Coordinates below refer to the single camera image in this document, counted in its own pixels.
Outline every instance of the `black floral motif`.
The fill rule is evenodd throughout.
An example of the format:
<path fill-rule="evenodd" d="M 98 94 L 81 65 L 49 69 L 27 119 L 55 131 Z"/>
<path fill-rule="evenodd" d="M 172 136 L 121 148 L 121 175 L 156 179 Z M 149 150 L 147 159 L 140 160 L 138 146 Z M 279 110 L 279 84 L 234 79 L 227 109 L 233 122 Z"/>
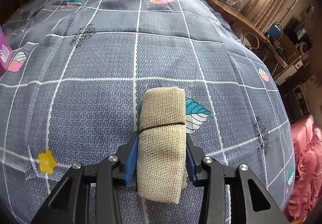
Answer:
<path fill-rule="evenodd" d="M 260 149 L 264 150 L 264 154 L 267 155 L 269 135 L 264 123 L 262 122 L 259 116 L 256 116 L 256 123 L 254 123 L 254 129 L 255 129 L 255 132 L 257 132 L 257 137 L 260 144 L 260 147 L 258 148 L 258 150 L 259 152 L 260 152 Z"/>
<path fill-rule="evenodd" d="M 85 40 L 91 38 L 95 33 L 95 26 L 94 24 L 89 24 L 86 28 L 80 28 L 75 36 L 74 39 L 71 40 L 70 45 L 79 48 L 85 42 Z"/>

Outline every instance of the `rolled burlap fabric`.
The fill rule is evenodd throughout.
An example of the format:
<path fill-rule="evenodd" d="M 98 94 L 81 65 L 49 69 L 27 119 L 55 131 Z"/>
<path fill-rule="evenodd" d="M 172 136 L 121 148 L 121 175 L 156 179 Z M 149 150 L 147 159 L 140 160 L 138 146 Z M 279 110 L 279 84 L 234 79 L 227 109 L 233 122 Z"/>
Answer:
<path fill-rule="evenodd" d="M 186 185 L 185 90 L 147 90 L 140 114 L 137 189 L 140 196 L 179 203 Z"/>

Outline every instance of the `wooden desk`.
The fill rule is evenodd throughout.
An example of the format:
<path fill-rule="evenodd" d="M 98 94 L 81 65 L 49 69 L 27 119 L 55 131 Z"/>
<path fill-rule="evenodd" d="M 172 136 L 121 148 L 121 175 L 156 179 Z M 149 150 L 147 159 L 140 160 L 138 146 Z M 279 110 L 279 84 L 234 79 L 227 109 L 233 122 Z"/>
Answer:
<path fill-rule="evenodd" d="M 232 8 L 218 0 L 206 1 L 213 9 L 219 12 L 227 22 L 237 22 L 246 32 L 251 32 L 252 34 L 256 35 L 258 40 L 265 44 L 269 43 L 269 40 L 265 37 L 265 35 L 250 20 L 248 20 L 245 15 L 239 13 L 235 8 Z"/>
<path fill-rule="evenodd" d="M 286 56 L 288 58 L 288 66 L 286 68 L 279 66 L 272 74 L 272 77 L 274 80 L 276 80 L 288 67 L 290 67 L 291 65 L 294 65 L 295 62 L 298 62 L 301 57 L 301 54 L 298 51 L 298 49 L 291 42 L 289 37 L 287 37 L 284 33 L 282 37 L 279 39 L 279 42 L 283 47 L 283 49 L 285 50 Z"/>

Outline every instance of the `gray checkered bedsheet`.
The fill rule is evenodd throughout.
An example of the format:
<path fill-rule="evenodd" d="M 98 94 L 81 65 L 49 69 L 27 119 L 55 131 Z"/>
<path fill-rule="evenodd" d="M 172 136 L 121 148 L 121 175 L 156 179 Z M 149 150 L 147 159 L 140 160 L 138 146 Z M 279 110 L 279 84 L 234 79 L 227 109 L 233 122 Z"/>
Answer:
<path fill-rule="evenodd" d="M 205 0 L 35 0 L 7 28 L 15 72 L 0 78 L 0 197 L 19 223 L 72 163 L 99 162 L 128 141 L 154 87 L 185 89 L 194 144 L 225 165 L 248 164 L 285 206 L 294 156 L 281 97 Z M 39 167 L 47 149 L 52 174 Z M 94 223 L 94 185 L 91 193 Z M 202 188 L 190 182 L 177 205 L 139 197 L 135 177 L 118 193 L 123 223 L 198 222 Z"/>

